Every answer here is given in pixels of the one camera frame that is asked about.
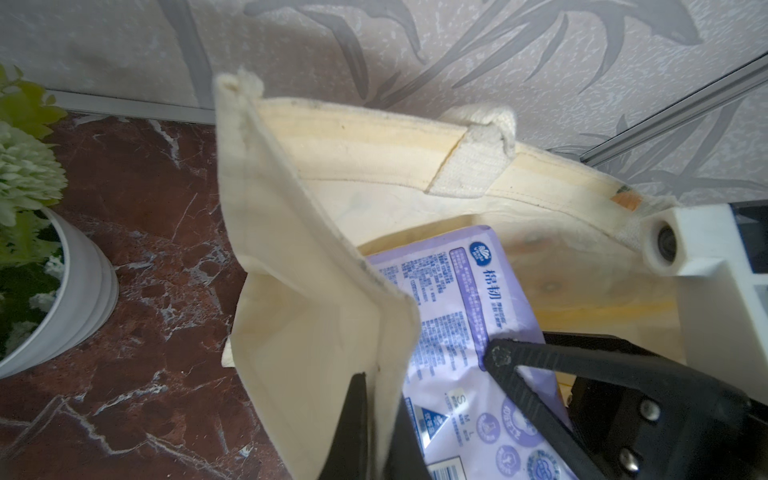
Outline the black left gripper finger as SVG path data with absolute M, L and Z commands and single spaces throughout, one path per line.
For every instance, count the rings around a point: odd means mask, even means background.
M 318 476 L 324 479 L 372 479 L 369 465 L 367 383 L 364 373 L 351 377 L 330 451 Z M 384 479 L 431 479 L 402 398 L 394 423 Z

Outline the purple tissue pack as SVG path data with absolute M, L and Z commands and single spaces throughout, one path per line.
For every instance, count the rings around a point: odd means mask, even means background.
M 496 233 L 467 227 L 369 261 L 418 305 L 403 394 L 430 476 L 574 478 L 483 362 L 494 338 L 544 340 Z

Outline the cream floral canvas tote bag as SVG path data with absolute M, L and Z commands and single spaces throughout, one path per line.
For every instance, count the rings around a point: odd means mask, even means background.
M 641 220 L 673 198 L 520 142 L 503 106 L 429 120 L 268 98 L 244 70 L 217 76 L 213 93 L 219 202 L 246 273 L 222 362 L 294 478 L 319 477 L 357 373 L 364 475 L 387 476 L 417 307 L 374 253 L 487 225 L 546 329 L 685 361 L 672 283 L 645 266 L 639 240 Z

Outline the potted plant white pot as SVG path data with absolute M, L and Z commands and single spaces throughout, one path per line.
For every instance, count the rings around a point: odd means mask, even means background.
M 94 335 L 114 311 L 116 273 L 53 211 L 68 185 L 47 137 L 66 117 L 19 67 L 1 71 L 1 375 L 45 363 Z

